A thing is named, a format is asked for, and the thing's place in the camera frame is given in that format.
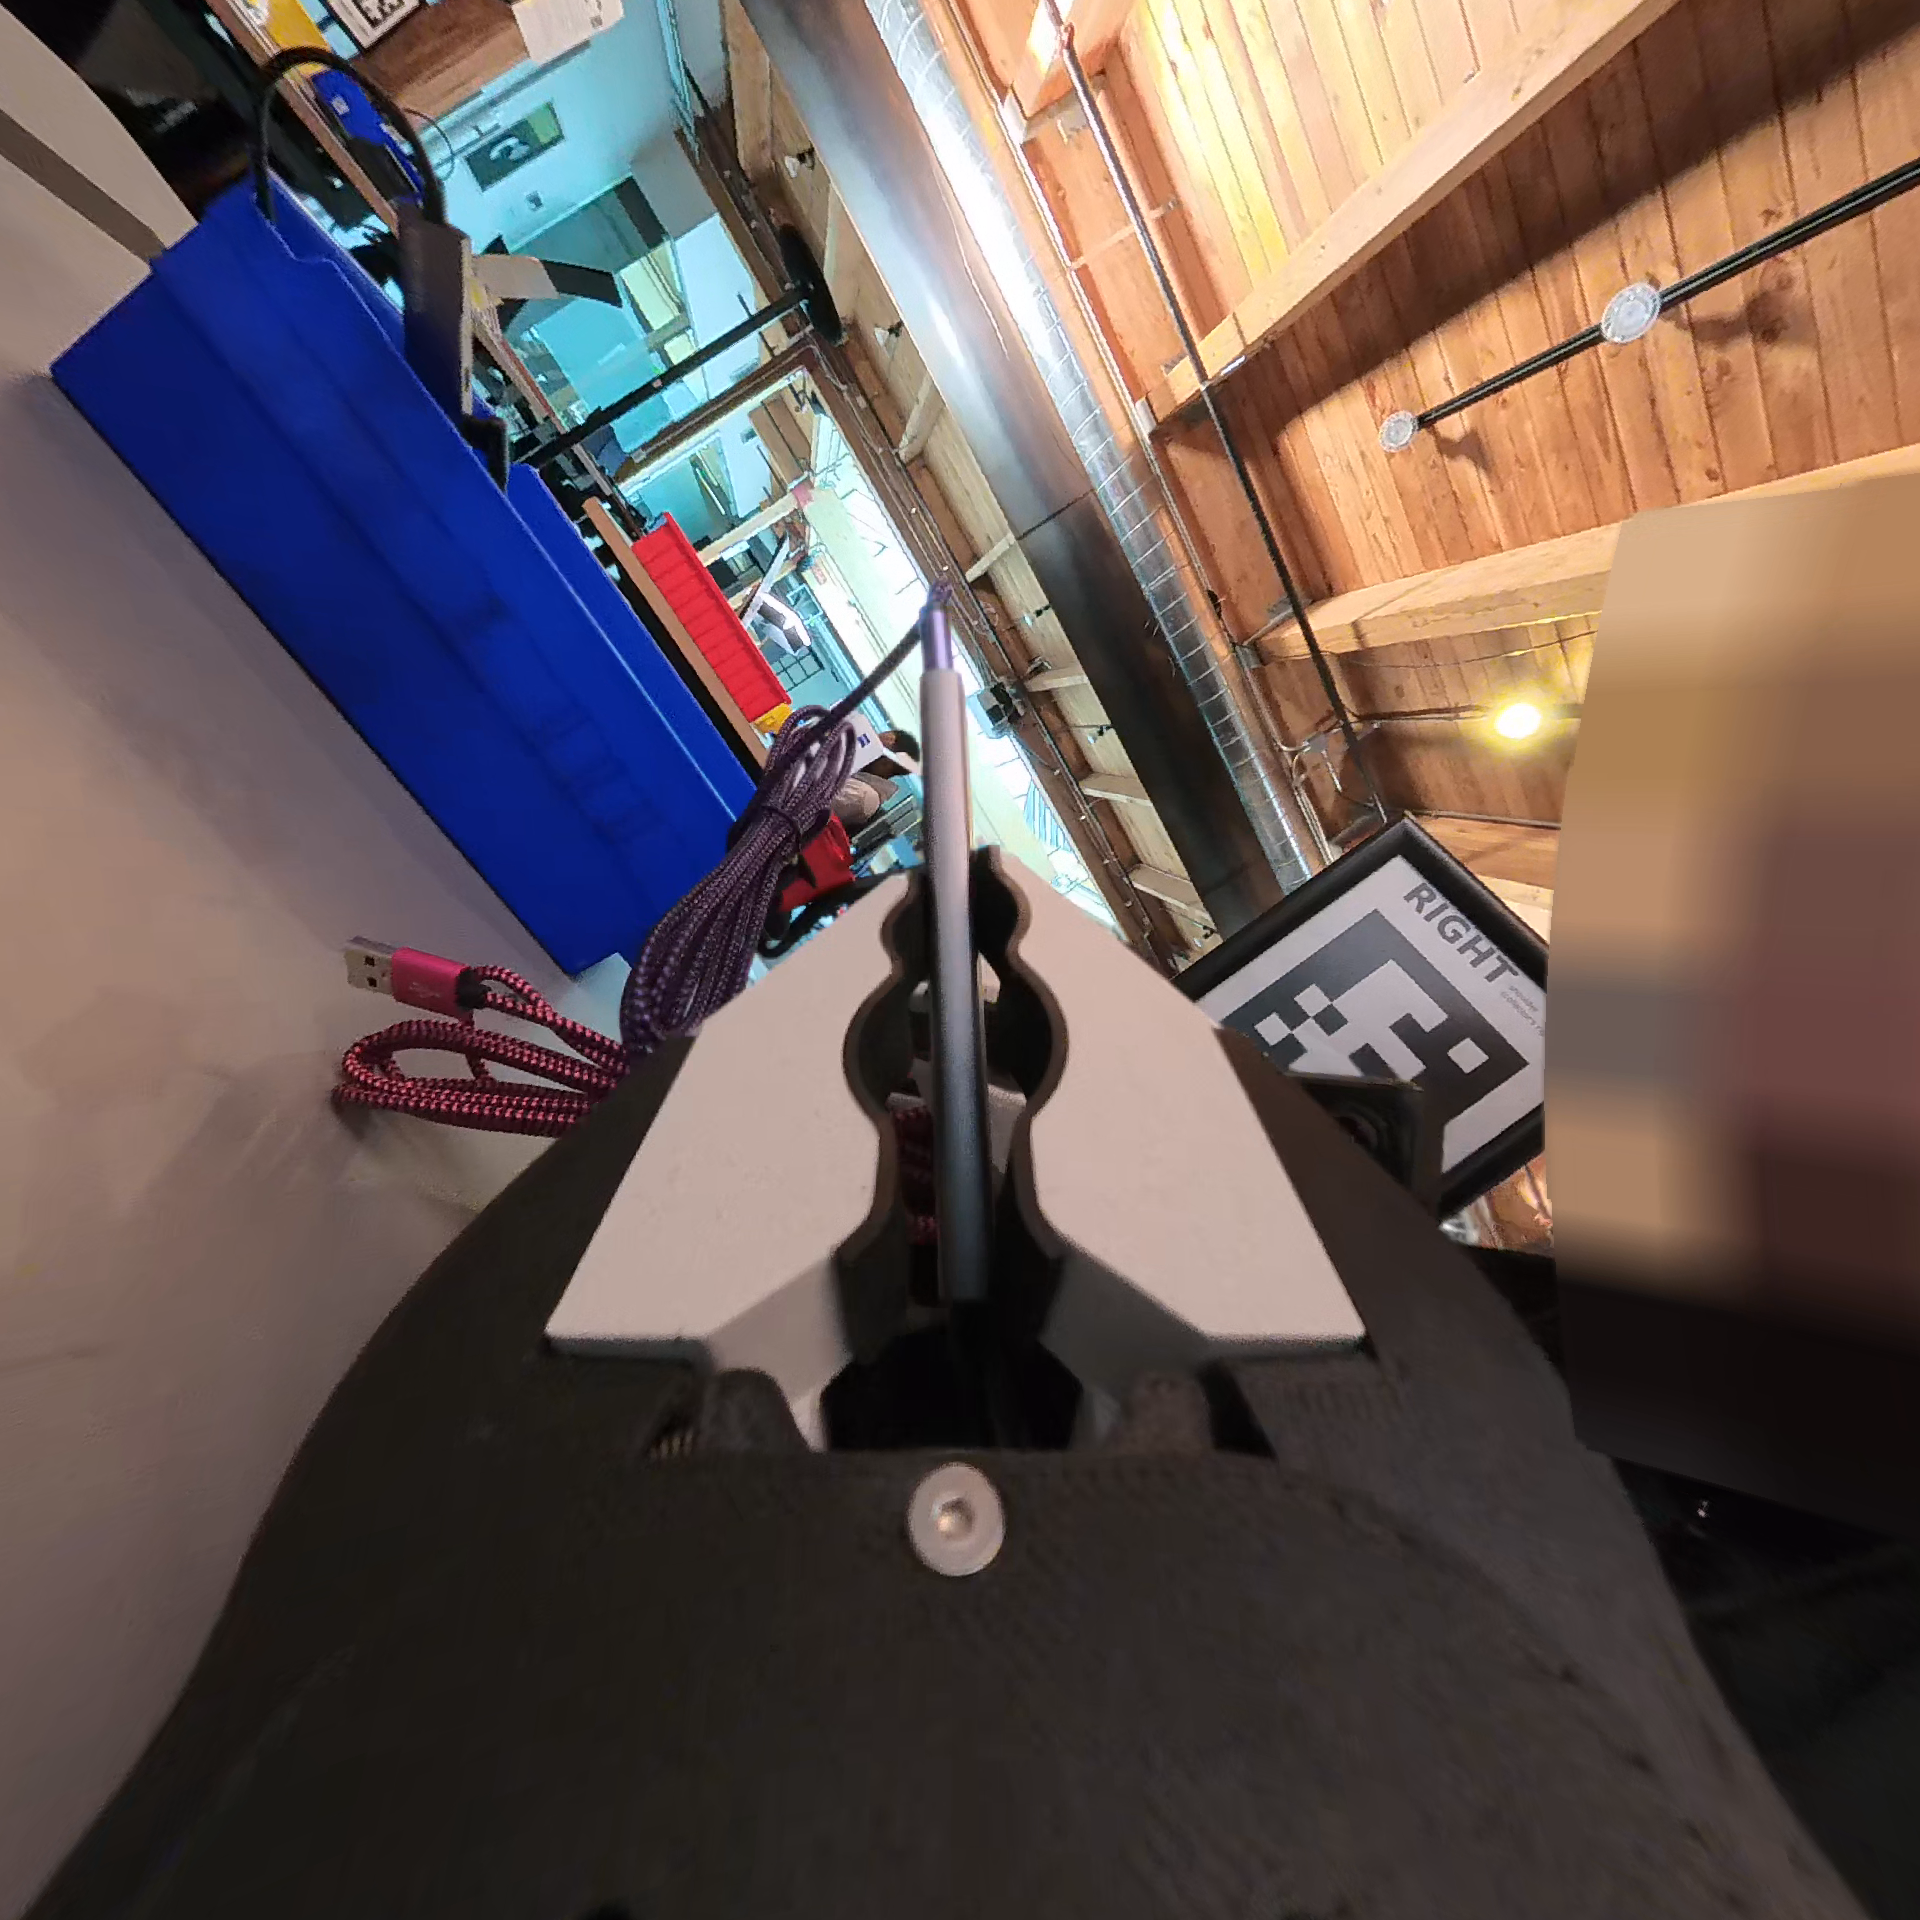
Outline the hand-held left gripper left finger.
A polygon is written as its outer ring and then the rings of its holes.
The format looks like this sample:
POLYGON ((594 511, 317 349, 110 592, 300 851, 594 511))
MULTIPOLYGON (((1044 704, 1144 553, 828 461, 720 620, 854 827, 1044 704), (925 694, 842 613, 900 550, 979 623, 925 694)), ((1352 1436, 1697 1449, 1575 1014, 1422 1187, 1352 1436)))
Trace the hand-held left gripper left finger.
POLYGON ((888 1090, 922 888, 886 878, 684 1046, 544 1336, 594 1361, 773 1381, 804 1445, 902 1332, 914 1244, 888 1090))

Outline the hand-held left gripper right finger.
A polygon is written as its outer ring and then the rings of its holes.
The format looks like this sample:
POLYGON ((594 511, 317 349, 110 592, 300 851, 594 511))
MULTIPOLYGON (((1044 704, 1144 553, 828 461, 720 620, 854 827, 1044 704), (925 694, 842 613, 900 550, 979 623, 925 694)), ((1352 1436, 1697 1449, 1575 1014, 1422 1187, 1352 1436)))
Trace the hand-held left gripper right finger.
POLYGON ((980 854, 993 1304, 1105 1443, 1137 1390, 1365 1354, 1225 1032, 1028 867, 980 854))

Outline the grey usb hub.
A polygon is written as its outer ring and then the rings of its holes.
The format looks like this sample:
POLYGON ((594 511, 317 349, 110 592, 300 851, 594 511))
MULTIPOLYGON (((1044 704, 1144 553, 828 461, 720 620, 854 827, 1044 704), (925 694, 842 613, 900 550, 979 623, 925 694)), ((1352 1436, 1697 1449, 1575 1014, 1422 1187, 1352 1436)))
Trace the grey usb hub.
POLYGON ((922 673, 925 888, 938 1270, 959 1311, 988 1300, 994 1170, 979 949, 967 694, 951 653, 922 673))

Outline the blue plastic bin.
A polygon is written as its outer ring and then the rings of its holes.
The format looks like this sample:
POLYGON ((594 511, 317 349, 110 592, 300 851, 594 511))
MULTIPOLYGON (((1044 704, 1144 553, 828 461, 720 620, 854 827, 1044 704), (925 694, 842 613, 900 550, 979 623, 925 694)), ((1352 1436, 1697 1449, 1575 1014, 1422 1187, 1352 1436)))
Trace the blue plastic bin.
POLYGON ((496 483, 400 310, 273 195, 221 195, 55 384, 563 972, 636 960, 757 785, 546 483, 496 483))

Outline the black framed marker sign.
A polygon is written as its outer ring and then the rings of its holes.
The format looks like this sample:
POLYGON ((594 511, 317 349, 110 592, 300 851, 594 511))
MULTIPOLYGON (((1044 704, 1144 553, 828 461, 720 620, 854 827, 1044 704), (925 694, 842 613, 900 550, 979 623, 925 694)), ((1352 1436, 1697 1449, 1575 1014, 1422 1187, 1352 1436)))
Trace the black framed marker sign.
POLYGON ((1457 1216, 1545 1151, 1548 946, 1414 820, 1297 887, 1179 991, 1284 1074, 1395 1085, 1457 1216))

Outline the wooden work desk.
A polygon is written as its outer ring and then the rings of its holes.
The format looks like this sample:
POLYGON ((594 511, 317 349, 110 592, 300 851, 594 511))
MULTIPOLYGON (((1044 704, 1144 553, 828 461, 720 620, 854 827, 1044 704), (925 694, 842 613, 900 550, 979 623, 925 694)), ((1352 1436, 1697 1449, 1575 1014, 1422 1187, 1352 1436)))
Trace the wooden work desk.
POLYGON ((649 578, 634 555, 636 539, 629 537, 611 507, 596 495, 584 505, 584 518, 593 535, 600 541, 613 570, 617 586, 636 606, 636 614, 649 633, 660 642, 664 659, 688 687, 695 701, 718 729, 726 746, 752 774, 765 771, 770 757, 770 741, 778 732, 757 732, 728 692, 718 684, 709 663, 701 659, 688 641, 686 630, 669 610, 660 591, 649 578))

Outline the red plastic bin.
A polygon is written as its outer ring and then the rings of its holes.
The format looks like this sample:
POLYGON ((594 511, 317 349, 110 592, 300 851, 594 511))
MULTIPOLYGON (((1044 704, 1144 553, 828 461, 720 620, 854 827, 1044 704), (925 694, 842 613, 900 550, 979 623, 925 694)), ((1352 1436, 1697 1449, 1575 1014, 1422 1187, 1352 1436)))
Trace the red plastic bin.
POLYGON ((789 690, 681 522, 670 513, 651 518, 634 556, 742 719, 778 732, 793 714, 789 690))

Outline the black pole stand round base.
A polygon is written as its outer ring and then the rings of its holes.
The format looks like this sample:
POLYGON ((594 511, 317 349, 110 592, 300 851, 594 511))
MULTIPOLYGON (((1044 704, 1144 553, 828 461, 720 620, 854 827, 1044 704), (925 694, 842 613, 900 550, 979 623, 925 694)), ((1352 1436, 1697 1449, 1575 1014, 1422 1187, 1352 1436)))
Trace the black pole stand round base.
POLYGON ((716 360, 726 358, 734 349, 757 341, 766 328, 785 325, 787 321, 799 321, 828 344, 842 344, 847 325, 821 258, 813 253, 800 228, 780 227, 777 241, 780 264, 787 273, 787 287, 777 301, 769 301, 752 310, 742 323, 718 334, 715 341, 696 346, 695 352, 649 377, 636 388, 590 410, 579 424, 564 431, 543 428, 537 435, 527 435, 511 442, 509 458, 516 466, 533 464, 537 468, 561 461, 619 421, 627 421, 673 388, 704 373, 716 360))

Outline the silver ventilation duct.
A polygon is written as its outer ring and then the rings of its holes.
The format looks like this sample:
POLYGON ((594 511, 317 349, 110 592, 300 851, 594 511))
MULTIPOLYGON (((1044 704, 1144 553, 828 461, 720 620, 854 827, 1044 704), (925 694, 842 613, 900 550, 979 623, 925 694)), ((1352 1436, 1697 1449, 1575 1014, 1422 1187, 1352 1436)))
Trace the silver ventilation duct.
POLYGON ((990 156, 927 5, 868 5, 880 44, 904 85, 972 241, 1019 327, 1060 415, 1101 514, 1164 635, 1179 674, 1207 723, 1278 888, 1317 872, 1317 847, 1295 783, 1244 684, 1230 636, 1202 589, 1190 541, 1162 475, 1140 445, 1093 330, 1055 288, 1044 257, 990 156))

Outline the black ceiling light rail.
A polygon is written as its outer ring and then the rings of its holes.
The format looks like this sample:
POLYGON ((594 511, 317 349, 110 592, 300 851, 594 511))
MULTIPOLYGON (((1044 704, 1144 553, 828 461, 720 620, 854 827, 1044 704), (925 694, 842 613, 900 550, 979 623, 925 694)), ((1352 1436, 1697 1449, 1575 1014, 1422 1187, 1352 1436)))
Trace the black ceiling light rail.
POLYGON ((1661 287, 1655 281, 1637 281, 1617 291, 1604 305, 1596 323, 1541 349, 1507 371, 1488 377, 1461 395, 1448 396, 1420 413, 1400 409, 1384 416, 1379 424, 1379 445, 1389 457, 1403 454, 1422 435, 1454 421, 1483 403, 1513 395, 1526 383, 1548 373, 1559 373, 1569 364, 1596 352, 1599 349, 1624 349, 1644 341, 1659 323, 1678 314, 1697 301, 1714 295, 1722 287, 1744 278, 1762 266, 1797 253, 1813 241, 1839 228, 1880 212, 1918 188, 1918 159, 1910 156, 1902 165, 1851 188, 1826 204, 1815 206, 1788 225, 1766 233, 1762 238, 1743 244, 1709 266, 1685 275, 1682 278, 1661 287))

